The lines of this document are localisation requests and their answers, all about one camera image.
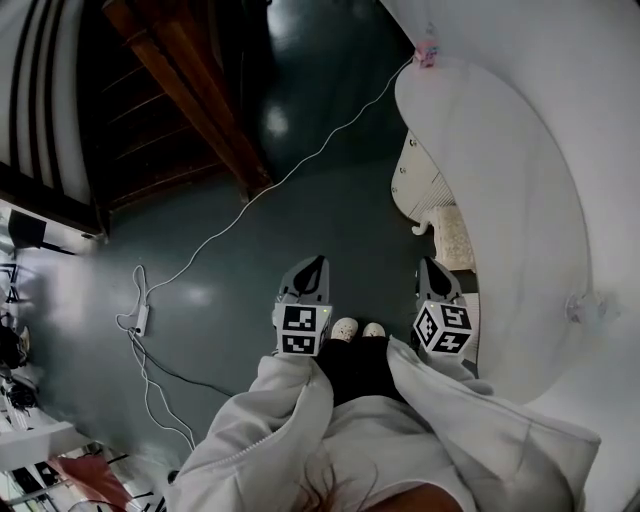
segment white hoodie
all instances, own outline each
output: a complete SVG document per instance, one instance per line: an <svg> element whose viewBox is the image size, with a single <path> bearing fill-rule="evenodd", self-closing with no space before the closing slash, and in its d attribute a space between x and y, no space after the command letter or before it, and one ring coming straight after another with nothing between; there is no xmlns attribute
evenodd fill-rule
<svg viewBox="0 0 640 512"><path fill-rule="evenodd" d="M451 359L424 364L393 338L396 388L427 421L480 511L579 511L598 451L593 432L505 400ZM264 357L247 393L218 412L167 495L172 511L289 512L333 412L310 358Z"/></svg>

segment hair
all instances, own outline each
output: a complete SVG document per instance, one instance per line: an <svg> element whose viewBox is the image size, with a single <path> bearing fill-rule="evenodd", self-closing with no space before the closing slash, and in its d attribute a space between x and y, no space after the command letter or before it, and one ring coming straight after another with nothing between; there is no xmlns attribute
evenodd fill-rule
<svg viewBox="0 0 640 512"><path fill-rule="evenodd" d="M378 481L378 468L376 467L375 470L375 478L371 483L369 490L362 498L360 505L358 505L356 512L363 510L362 507L364 506L365 501L367 501L371 495L371 492ZM306 466L304 469L304 479L305 483L300 487L302 488L302 492L305 494L305 501L302 507L299 510L296 510L296 512L339 512L336 508L338 492L343 486L348 485L350 481L347 480L346 482L338 483L333 464L329 465L329 481L325 478L325 473L322 473L322 486L324 489L319 489L311 483Z"/></svg>

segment sneaker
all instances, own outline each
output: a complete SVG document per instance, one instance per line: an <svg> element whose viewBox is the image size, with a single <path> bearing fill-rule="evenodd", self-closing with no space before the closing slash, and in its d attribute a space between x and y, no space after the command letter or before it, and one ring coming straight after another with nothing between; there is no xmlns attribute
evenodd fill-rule
<svg viewBox="0 0 640 512"><path fill-rule="evenodd" d="M358 322L353 318L341 318L331 329L332 340L351 341L358 332Z"/></svg>
<svg viewBox="0 0 640 512"><path fill-rule="evenodd" d="M26 326L20 335L20 350L25 354L29 354L29 350L31 350L31 332Z"/></svg>
<svg viewBox="0 0 640 512"><path fill-rule="evenodd" d="M384 327L380 324L370 323L364 328L362 331L363 338L377 338L377 337L385 337L387 333L384 332Z"/></svg>

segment person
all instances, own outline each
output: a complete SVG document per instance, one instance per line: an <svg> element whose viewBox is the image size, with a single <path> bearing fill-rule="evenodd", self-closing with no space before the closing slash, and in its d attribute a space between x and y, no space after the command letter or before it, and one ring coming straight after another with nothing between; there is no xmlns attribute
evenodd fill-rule
<svg viewBox="0 0 640 512"><path fill-rule="evenodd" d="M336 322L316 358L264 357L167 493L173 511L565 512L600 443L492 396L452 356Z"/></svg>

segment concrete floor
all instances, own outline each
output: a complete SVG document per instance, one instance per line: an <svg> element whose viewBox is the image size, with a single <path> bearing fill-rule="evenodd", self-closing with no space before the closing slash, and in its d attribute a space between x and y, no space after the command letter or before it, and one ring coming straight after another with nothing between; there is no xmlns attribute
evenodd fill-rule
<svg viewBox="0 0 640 512"><path fill-rule="evenodd" d="M268 22L275 69L258 97L255 121L279 178L377 96L412 50L371 0L275 0ZM271 310L281 275L315 254L331 262L337 316L376 320L406 339L416 264L434 250L430 237L412 235L391 199L405 135L390 90L212 242L179 280L152 294L148 350L193 379L246 390L258 360L275 346ZM145 265L150 284L167 279L240 207L232 180L215 179L122 212L109 242L83 256L21 254L23 315L47 412L161 464L177 467L186 458L185 441L148 418L144 383L114 316L132 307L137 264ZM150 373L201 440L226 397ZM150 403L159 419L170 421L155 391Z"/></svg>

